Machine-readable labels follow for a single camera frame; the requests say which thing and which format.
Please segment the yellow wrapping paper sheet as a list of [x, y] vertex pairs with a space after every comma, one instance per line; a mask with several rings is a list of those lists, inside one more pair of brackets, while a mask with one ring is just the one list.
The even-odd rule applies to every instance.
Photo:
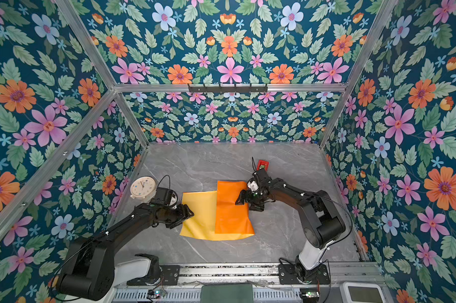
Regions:
[[255, 235], [249, 205], [237, 205], [243, 181], [219, 181], [215, 191], [184, 193], [182, 203], [194, 216], [183, 222], [180, 235], [204, 241], [236, 241]]

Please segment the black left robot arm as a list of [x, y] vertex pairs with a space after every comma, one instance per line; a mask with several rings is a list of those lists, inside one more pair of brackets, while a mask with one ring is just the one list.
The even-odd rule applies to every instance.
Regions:
[[177, 202], [172, 189], [160, 188], [147, 203], [111, 228], [87, 239], [71, 243], [66, 260], [59, 270], [55, 291], [72, 297], [98, 301], [114, 286], [124, 282], [155, 285], [162, 280], [157, 256], [140, 253], [134, 260], [115, 264], [115, 255], [142, 231], [164, 224], [173, 229], [192, 218], [189, 206]]

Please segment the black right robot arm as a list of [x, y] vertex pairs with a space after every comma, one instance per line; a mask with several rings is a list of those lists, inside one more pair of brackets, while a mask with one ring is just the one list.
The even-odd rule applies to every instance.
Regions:
[[237, 205], [248, 204], [251, 211], [263, 212], [267, 203], [279, 201], [297, 211], [306, 237], [305, 246], [296, 257], [299, 271], [315, 270], [329, 247], [343, 240], [346, 223], [337, 202], [326, 191], [299, 189], [283, 179], [271, 178], [263, 169], [255, 171], [246, 185], [239, 193]]

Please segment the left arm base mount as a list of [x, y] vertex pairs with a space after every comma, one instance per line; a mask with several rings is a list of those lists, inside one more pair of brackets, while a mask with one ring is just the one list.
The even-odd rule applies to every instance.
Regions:
[[180, 277], [181, 267], [179, 265], [151, 266], [148, 273], [140, 278], [127, 281], [128, 286], [175, 286]]

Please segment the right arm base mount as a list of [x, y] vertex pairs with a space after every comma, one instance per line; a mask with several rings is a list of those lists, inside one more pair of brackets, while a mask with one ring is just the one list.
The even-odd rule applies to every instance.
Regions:
[[279, 283], [282, 285], [330, 285], [331, 277], [325, 264], [307, 270], [301, 263], [279, 262]]

